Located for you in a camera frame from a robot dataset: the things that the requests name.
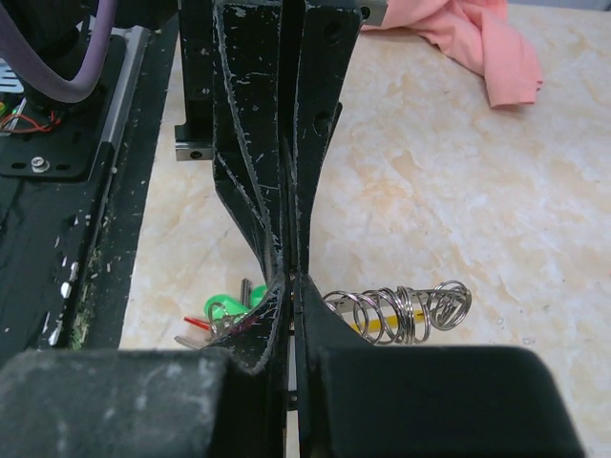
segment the mounting hole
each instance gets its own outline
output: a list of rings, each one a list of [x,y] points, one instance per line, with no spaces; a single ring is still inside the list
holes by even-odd
[[[371,10],[368,7],[361,7],[361,16],[363,16],[364,21],[367,21],[371,16]]]
[[[80,141],[81,137],[83,137],[83,133],[81,131],[76,131],[73,134],[73,145],[78,143]]]
[[[342,37],[342,25],[337,21],[327,24],[323,32],[323,37],[329,45],[337,44]]]
[[[331,127],[331,116],[327,112],[320,112],[314,118],[314,130],[318,135],[328,135]]]

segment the wire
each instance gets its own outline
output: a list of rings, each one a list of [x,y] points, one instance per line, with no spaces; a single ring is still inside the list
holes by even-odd
[[[42,94],[64,103],[77,103],[94,90],[104,66],[113,23],[116,0],[100,0],[94,32],[78,74],[68,81],[50,69],[12,21],[0,2],[0,56],[21,78]]]
[[[33,127],[29,129],[5,129],[5,126],[11,121],[19,119],[30,123]],[[50,115],[50,122],[45,125],[40,125],[33,118],[26,116],[24,114],[11,114],[5,117],[2,122],[0,122],[0,132],[8,133],[8,134],[35,134],[35,133],[47,133],[55,129],[59,124],[61,124],[63,120],[63,116],[53,111]]]

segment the red wire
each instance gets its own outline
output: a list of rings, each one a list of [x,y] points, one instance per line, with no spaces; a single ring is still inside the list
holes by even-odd
[[[24,119],[34,126],[33,129],[3,129],[3,127],[14,119]],[[33,134],[36,132],[50,132],[53,128],[61,124],[61,118],[55,119],[55,112],[51,112],[51,124],[47,126],[41,126],[31,117],[25,116],[24,114],[12,114],[5,118],[0,124],[0,130],[9,132],[11,134]]]
[[[205,329],[206,331],[210,330],[210,324],[208,322],[204,322],[202,320],[198,320],[197,318],[192,317],[184,317],[183,319],[189,324],[200,327],[201,329]]]

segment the metal bracket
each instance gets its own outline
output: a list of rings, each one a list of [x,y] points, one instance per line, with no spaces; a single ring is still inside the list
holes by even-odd
[[[212,145],[206,141],[177,141],[176,160],[212,160]]]

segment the black metal frame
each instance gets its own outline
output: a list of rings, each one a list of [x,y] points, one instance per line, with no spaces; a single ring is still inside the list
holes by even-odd
[[[190,87],[211,84],[217,191],[268,293],[202,352],[17,358],[0,376],[0,417],[19,419],[0,429],[0,454],[36,456],[51,441],[65,456],[283,456],[293,322],[302,456],[583,456],[534,354],[372,347],[325,306],[308,275],[314,196],[363,21],[357,3],[181,6],[198,11],[190,20],[205,36],[193,48],[211,39],[214,69],[189,63],[194,30],[183,24],[187,130],[208,135],[210,100],[190,99]],[[75,396],[62,390],[66,380]],[[23,427],[46,435],[15,440]]]

